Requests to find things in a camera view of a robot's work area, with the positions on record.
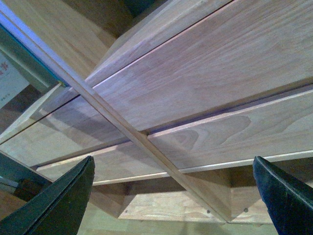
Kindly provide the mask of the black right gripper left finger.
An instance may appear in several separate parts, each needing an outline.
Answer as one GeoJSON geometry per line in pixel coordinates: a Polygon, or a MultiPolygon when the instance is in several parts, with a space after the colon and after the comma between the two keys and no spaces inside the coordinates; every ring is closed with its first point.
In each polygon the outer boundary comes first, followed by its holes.
{"type": "Polygon", "coordinates": [[[20,209],[1,220],[2,235],[75,235],[78,233],[94,180],[88,156],[20,209]]]}

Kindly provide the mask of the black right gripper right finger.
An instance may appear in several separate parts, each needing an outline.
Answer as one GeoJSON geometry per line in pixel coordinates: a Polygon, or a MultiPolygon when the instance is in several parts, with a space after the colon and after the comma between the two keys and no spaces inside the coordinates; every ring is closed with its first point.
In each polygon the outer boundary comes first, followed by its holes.
{"type": "Polygon", "coordinates": [[[313,188],[266,159],[256,156],[253,176],[280,235],[313,233],[313,188]]]}

